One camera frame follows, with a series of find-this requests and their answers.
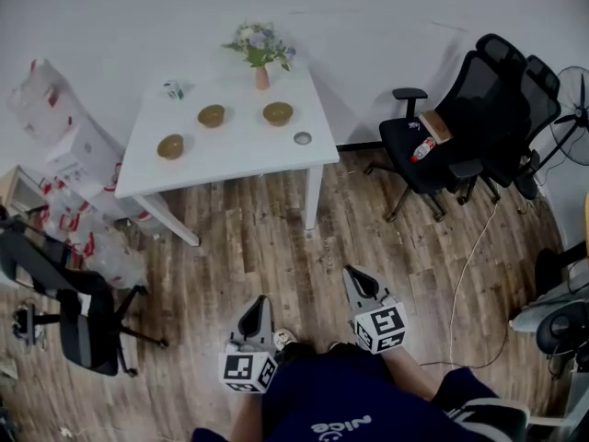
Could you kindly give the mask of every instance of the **black and white marker cube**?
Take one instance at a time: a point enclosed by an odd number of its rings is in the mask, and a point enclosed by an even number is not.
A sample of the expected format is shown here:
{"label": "black and white marker cube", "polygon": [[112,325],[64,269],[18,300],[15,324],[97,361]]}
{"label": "black and white marker cube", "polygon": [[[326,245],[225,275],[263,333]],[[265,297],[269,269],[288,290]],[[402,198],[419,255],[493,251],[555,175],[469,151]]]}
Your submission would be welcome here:
{"label": "black and white marker cube", "polygon": [[219,378],[233,390],[265,393],[278,365],[268,352],[232,352],[219,355]]}
{"label": "black and white marker cube", "polygon": [[403,303],[373,309],[354,316],[358,344],[372,354],[403,344],[407,332],[407,315]]}

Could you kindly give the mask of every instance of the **black chair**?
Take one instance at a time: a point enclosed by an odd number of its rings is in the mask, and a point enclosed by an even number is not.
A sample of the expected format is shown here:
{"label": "black chair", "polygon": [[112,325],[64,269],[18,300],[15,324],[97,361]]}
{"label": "black chair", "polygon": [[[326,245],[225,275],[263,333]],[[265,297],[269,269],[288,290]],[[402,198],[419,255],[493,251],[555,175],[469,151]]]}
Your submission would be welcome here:
{"label": "black chair", "polygon": [[[537,170],[539,154],[530,148],[535,137],[560,116],[558,94],[560,81],[539,58],[531,55],[527,58],[527,70],[521,81],[521,91],[529,106],[529,118],[521,129],[505,136],[492,146],[482,159],[481,177],[487,185],[493,180],[503,188],[509,187],[515,180],[517,190],[528,200],[537,196],[537,185],[529,175],[530,169]],[[521,159],[527,159],[521,166]],[[492,188],[493,201],[501,197]]]}
{"label": "black chair", "polygon": [[[115,376],[119,363],[127,375],[134,377],[137,371],[128,368],[121,346],[121,334],[154,343],[167,348],[165,340],[156,340],[122,325],[129,306],[137,293],[146,295],[142,286],[135,286],[115,310],[110,288],[102,276],[94,272],[77,272],[64,269],[52,262],[21,232],[11,228],[0,234],[0,250],[6,258],[23,267],[41,288],[37,291],[53,297],[60,303],[59,315],[33,316],[26,311],[18,314],[17,326],[29,334],[29,326],[59,323],[62,350],[65,358],[88,370],[107,376]],[[89,301],[83,309],[79,294]]]}
{"label": "black chair", "polygon": [[393,90],[395,99],[408,101],[405,118],[382,122],[379,127],[393,165],[372,162],[364,170],[367,175],[373,169],[392,171],[408,184],[395,209],[387,216],[388,222],[397,217],[411,191],[429,196],[434,206],[433,218],[442,221],[445,211],[435,195],[444,188],[456,192],[465,182],[476,179],[482,172],[480,160],[489,147],[526,119],[527,108],[519,89],[501,78],[498,65],[484,55],[483,50],[489,51],[499,43],[510,48],[502,59],[501,68],[509,67],[514,78],[524,72],[525,57],[514,46],[494,34],[483,36],[477,43],[477,50],[467,53],[456,82],[435,108],[453,139],[437,145],[416,163],[410,162],[410,156],[429,134],[419,118],[414,117],[415,100],[425,99],[427,94],[418,88]]}

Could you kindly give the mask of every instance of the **table leg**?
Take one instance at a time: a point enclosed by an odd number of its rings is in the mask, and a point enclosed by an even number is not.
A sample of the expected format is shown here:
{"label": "table leg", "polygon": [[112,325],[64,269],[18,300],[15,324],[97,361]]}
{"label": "table leg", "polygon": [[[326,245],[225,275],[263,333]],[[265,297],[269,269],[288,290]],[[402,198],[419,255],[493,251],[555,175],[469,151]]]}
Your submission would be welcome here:
{"label": "table leg", "polygon": [[156,198],[149,196],[134,196],[137,203],[139,203],[145,211],[151,213],[153,217],[159,219],[161,223],[170,229],[174,234],[184,239],[190,246],[200,246],[201,240],[186,226],[184,226],[170,211],[161,204]]}
{"label": "table leg", "polygon": [[323,166],[315,166],[306,171],[305,229],[315,227],[322,176]]}

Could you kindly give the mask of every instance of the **flowers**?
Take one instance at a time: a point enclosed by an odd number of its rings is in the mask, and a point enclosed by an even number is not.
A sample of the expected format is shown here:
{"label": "flowers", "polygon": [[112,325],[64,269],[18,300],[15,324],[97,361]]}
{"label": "flowers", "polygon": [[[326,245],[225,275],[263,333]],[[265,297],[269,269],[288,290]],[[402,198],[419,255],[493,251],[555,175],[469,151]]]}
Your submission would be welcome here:
{"label": "flowers", "polygon": [[237,27],[233,41],[224,47],[242,52],[252,67],[263,67],[278,61],[284,70],[290,70],[290,61],[296,54],[295,48],[286,47],[276,37],[272,23],[244,22]]}

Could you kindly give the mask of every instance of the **person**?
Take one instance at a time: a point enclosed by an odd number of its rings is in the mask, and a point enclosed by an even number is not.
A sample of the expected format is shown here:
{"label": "person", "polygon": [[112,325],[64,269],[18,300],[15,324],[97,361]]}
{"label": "person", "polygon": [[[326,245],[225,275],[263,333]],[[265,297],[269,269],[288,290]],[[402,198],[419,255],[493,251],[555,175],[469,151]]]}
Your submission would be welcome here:
{"label": "person", "polygon": [[[468,368],[450,371],[440,383],[402,346],[372,355],[354,344],[335,343],[317,355],[286,329],[273,340],[279,351],[276,375],[264,395],[240,396],[230,442],[525,437],[526,409],[499,400]],[[192,435],[192,442],[221,441],[208,429]]]}

